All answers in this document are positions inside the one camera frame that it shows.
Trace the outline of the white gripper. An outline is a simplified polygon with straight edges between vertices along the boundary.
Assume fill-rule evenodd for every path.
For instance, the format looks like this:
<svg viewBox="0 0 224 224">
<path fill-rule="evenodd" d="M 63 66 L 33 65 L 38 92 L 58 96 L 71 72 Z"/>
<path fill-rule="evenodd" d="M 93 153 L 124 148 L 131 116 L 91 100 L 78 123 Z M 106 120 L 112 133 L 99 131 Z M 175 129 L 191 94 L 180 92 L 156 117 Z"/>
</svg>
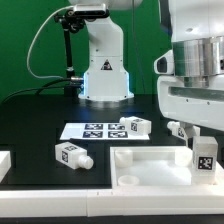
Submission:
<svg viewBox="0 0 224 224">
<path fill-rule="evenodd" d="M 157 91 L 162 115 L 181 121 L 187 147 L 200 135 L 195 125 L 224 131 L 224 75 L 210 76 L 208 88 L 185 87 L 180 78 L 160 76 Z"/>
</svg>

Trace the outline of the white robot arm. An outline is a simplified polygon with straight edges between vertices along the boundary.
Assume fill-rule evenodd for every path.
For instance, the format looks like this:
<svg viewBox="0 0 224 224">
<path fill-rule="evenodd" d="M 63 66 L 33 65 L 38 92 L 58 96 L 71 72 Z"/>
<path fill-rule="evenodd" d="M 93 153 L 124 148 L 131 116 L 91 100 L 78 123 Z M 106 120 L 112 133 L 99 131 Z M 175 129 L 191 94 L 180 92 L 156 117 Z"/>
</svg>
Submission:
<svg viewBox="0 0 224 224">
<path fill-rule="evenodd" d="M 94 102 L 130 98 L 123 66 L 123 31 L 109 12 L 143 0 L 69 0 L 87 25 L 89 68 L 80 97 Z M 224 132 L 224 0 L 158 0 L 172 48 L 154 61 L 162 115 Z"/>
</svg>

